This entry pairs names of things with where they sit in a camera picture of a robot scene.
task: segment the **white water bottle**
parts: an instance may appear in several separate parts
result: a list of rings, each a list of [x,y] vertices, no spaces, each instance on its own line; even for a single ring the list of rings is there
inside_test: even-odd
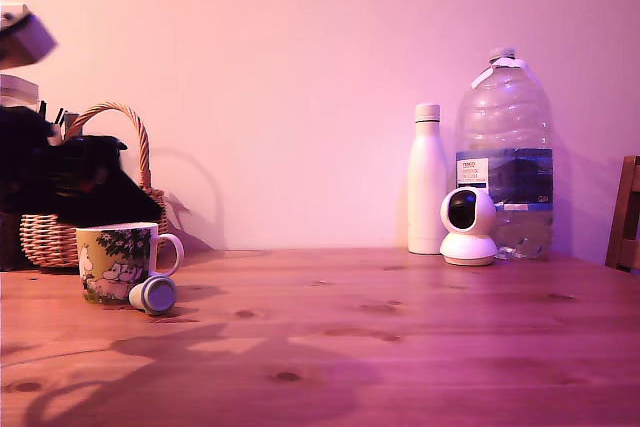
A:
[[[409,158],[409,252],[439,254],[447,235],[440,204],[447,196],[447,164],[440,139],[440,106],[416,106],[416,137]]]

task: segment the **basket handle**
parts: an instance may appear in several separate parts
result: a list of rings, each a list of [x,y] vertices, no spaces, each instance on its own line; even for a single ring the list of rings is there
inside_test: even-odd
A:
[[[138,132],[138,139],[140,140],[140,182],[139,185],[143,189],[151,188],[151,170],[149,169],[149,137],[147,136],[147,129],[144,128],[144,124],[138,114],[136,114],[131,107],[120,104],[117,102],[103,102],[94,105],[88,109],[84,114],[80,114],[73,122],[69,130],[65,133],[65,140],[73,137],[80,132],[82,126],[94,115],[105,110],[119,110],[124,113]]]

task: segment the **bottle cap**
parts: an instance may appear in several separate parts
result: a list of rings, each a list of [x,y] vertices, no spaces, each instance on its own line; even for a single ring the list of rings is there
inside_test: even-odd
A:
[[[493,63],[500,57],[516,58],[516,50],[513,47],[499,47],[489,52],[489,62]]]
[[[440,105],[418,104],[416,105],[416,122],[435,121],[440,122]]]
[[[176,303],[176,284],[169,277],[156,275],[136,285],[129,292],[129,302],[147,314],[167,312]]]

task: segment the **plastic water bottle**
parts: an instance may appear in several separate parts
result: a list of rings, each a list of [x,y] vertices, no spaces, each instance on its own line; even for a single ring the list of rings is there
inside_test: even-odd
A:
[[[447,235],[440,204],[447,196],[447,164],[440,139],[440,106],[416,106],[416,136],[409,157],[409,252],[439,254]]]
[[[489,62],[458,111],[456,184],[493,199],[496,257],[544,259],[553,227],[549,100],[513,49],[491,51]]]

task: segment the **camera lens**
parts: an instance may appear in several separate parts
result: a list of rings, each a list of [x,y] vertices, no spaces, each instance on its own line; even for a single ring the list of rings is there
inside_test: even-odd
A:
[[[461,190],[451,196],[449,201],[449,220],[457,229],[468,229],[476,217],[476,194],[470,190]]]

